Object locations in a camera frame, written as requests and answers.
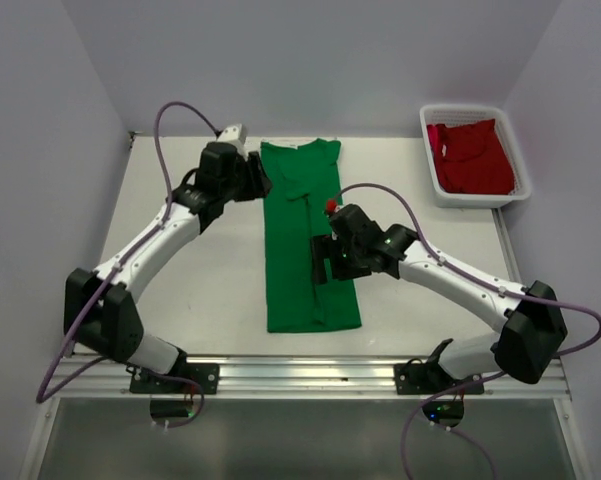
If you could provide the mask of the green t shirt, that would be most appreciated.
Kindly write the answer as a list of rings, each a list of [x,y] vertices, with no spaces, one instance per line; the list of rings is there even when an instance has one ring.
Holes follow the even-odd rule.
[[[354,283],[312,279],[310,241],[330,228],[324,207],[341,189],[341,143],[260,145],[273,188],[264,199],[267,331],[326,333],[362,326]]]

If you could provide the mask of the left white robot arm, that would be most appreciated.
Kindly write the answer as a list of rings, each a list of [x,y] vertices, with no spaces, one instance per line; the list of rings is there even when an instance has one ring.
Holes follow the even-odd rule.
[[[263,199],[271,189],[258,152],[228,141],[208,143],[198,166],[169,190],[163,207],[130,244],[95,269],[77,268],[68,276],[64,329],[70,340],[106,359],[152,371],[165,392],[181,390],[188,379],[186,354],[145,330],[137,302],[226,204]]]

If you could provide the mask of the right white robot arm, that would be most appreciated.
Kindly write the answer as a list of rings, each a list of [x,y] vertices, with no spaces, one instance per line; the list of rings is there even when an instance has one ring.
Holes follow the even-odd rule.
[[[444,393],[475,376],[502,371],[536,384],[567,336],[554,290],[540,281],[487,281],[486,273],[443,252],[429,252],[422,236],[400,224],[382,229],[355,204],[327,203],[330,233],[311,238],[312,280],[323,285],[387,274],[427,288],[477,316],[490,333],[466,341],[442,341],[425,361],[397,371],[422,393]]]

